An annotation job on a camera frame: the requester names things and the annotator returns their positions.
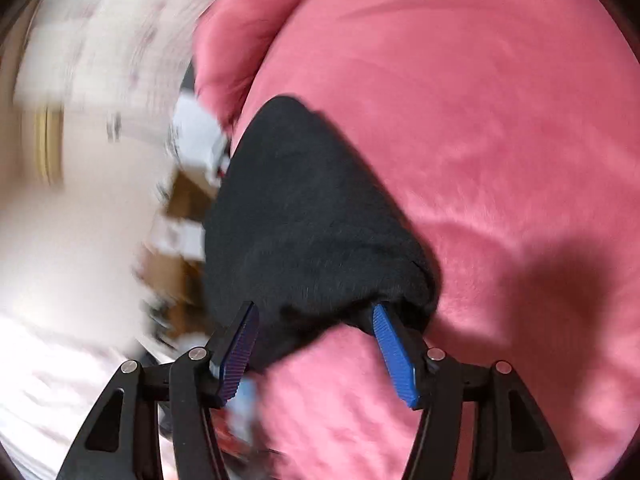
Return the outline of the pink bed blanket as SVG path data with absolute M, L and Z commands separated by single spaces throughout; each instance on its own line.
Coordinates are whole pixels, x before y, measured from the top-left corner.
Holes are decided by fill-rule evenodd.
M 577 479 L 639 426 L 639 64 L 599 0 L 304 0 L 239 124 L 325 114 L 437 259 L 428 340 L 512 363 Z

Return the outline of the wooden white desk cabinet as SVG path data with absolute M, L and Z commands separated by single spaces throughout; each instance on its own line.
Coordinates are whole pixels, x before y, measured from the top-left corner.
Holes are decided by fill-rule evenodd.
M 204 226 L 218 188 L 203 169 L 172 170 L 157 187 L 160 206 L 141 246 L 134 275 L 151 294 L 152 333 L 165 340 L 206 334 Z

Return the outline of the white bedside table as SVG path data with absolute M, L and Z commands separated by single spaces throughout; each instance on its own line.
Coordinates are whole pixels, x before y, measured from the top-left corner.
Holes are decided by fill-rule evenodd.
M 228 166 L 228 136 L 195 94 L 181 91 L 169 125 L 166 148 L 181 168 L 201 170 L 213 183 Z

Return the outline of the black knit garment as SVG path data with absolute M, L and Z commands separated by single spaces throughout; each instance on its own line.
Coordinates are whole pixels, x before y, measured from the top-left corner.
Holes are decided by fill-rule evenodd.
M 424 332 L 439 295 L 432 255 L 355 149 L 322 115 L 276 96 L 246 128 L 204 221 L 205 304 L 229 325 L 254 304 L 255 372 L 388 304 Z

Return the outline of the wall air conditioner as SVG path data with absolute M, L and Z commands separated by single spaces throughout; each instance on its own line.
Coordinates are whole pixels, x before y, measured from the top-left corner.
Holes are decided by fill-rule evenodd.
M 35 114 L 35 166 L 47 186 L 63 181 L 64 110 L 46 106 Z

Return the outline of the patterned curtain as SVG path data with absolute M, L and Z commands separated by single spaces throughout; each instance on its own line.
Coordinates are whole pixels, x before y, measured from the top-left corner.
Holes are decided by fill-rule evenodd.
M 40 0 L 14 98 L 35 110 L 168 122 L 192 58 L 198 17 L 214 0 Z

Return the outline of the large pink pillow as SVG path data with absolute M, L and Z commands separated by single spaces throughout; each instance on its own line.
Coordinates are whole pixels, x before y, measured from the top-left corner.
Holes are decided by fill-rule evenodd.
M 215 0 L 193 34 L 198 104 L 225 132 L 234 128 L 260 66 L 303 0 Z

